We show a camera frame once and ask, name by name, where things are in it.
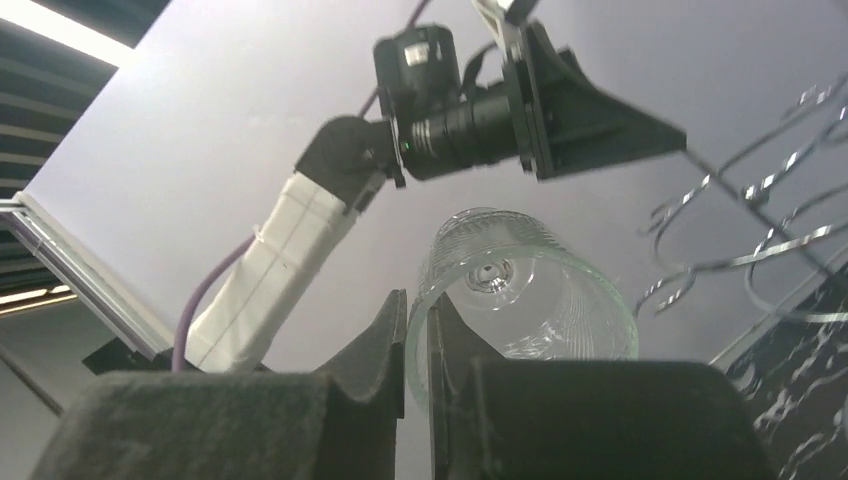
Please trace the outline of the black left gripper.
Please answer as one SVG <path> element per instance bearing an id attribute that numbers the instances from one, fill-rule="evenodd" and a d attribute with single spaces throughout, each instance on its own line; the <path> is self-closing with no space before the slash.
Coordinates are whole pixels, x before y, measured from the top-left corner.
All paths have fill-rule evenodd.
<path id="1" fill-rule="evenodd" d="M 400 166 L 424 181 L 517 157 L 549 180 L 683 151 L 686 132 L 604 90 L 538 21 L 506 42 L 503 78 L 477 82 L 481 48 L 461 70 L 450 29 L 427 24 L 373 47 L 377 98 Z"/>

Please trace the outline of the chrome spiral glass rack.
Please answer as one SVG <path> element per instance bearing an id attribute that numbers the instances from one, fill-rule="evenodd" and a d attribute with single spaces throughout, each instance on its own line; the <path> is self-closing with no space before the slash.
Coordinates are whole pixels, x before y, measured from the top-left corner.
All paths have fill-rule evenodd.
<path id="1" fill-rule="evenodd" d="M 809 142 L 788 155 L 782 161 L 779 169 L 743 188 L 735 187 L 728 180 L 727 174 L 735 166 L 800 125 L 810 116 L 826 108 L 834 110 L 834 118 L 826 123 Z M 826 88 L 812 86 L 805 90 L 784 113 L 781 122 L 776 127 L 741 148 L 718 167 L 712 166 L 705 158 L 692 150 L 685 150 L 686 160 L 700 170 L 703 177 L 694 188 L 681 197 L 672 198 L 659 204 L 651 212 L 649 224 L 640 229 L 641 236 L 652 239 L 650 253 L 653 262 L 664 269 L 667 274 L 652 284 L 635 302 L 633 314 L 639 316 L 645 305 L 649 301 L 654 301 L 656 304 L 653 313 L 660 315 L 676 306 L 695 286 L 700 276 L 741 269 L 744 272 L 744 291 L 750 301 L 761 311 L 803 324 L 825 325 L 846 322 L 847 314 L 844 311 L 819 313 L 799 308 L 786 309 L 776 303 L 770 303 L 760 295 L 754 283 L 755 271 L 759 265 L 786 255 L 797 254 L 813 269 L 815 274 L 836 283 L 840 288 L 846 288 L 846 275 L 839 273 L 811 251 L 814 244 L 846 232 L 846 221 L 826 224 L 804 235 L 795 235 L 789 230 L 791 224 L 798 217 L 826 201 L 846 193 L 847 185 L 845 183 L 812 195 L 780 220 L 772 218 L 765 211 L 773 191 L 801 167 L 810 164 L 816 153 L 840 148 L 846 143 L 847 76 L 840 74 L 835 82 Z M 660 252 L 665 234 L 675 221 L 709 189 L 717 189 L 725 193 L 730 200 L 739 205 L 749 217 L 764 228 L 764 236 L 751 252 L 744 255 L 690 264 L 666 261 Z"/>

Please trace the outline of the clear glass wine glass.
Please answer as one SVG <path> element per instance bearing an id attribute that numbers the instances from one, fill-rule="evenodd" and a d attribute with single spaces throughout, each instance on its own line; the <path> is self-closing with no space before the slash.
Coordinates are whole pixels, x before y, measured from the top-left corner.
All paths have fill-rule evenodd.
<path id="1" fill-rule="evenodd" d="M 429 410 L 427 313 L 442 294 L 507 358 L 639 355 L 636 321 L 619 291 L 544 223 L 510 210 L 464 210 L 437 231 L 410 308 L 406 382 L 422 412 Z"/>

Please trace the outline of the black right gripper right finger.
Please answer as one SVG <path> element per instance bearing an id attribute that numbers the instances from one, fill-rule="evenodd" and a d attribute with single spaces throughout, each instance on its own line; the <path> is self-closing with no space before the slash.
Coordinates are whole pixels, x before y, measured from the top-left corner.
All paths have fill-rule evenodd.
<path id="1" fill-rule="evenodd" d="M 742 396 L 674 361 L 515 360 L 447 295 L 427 314 L 437 479 L 773 479 Z"/>

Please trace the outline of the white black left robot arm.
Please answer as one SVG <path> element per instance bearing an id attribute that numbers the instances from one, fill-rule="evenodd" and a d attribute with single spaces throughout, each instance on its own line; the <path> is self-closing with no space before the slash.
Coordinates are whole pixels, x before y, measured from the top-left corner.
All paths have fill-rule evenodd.
<path id="1" fill-rule="evenodd" d="M 267 220 L 218 265 L 224 284 L 179 319 L 171 368 L 250 369 L 264 357 L 332 250 L 386 182 L 418 181 L 515 158 L 540 181 L 681 151 L 685 132 L 597 88 L 574 53 L 531 22 L 501 43 L 499 81 L 480 57 L 458 64 L 451 31 L 415 26 L 373 49 L 381 118 L 323 124 Z"/>

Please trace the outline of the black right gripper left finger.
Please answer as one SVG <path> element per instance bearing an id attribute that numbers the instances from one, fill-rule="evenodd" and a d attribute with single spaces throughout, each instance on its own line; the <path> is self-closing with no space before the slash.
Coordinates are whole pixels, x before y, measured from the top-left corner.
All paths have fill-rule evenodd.
<path id="1" fill-rule="evenodd" d="M 36 479 L 391 479 L 407 296 L 308 373 L 114 372 L 62 416 Z"/>

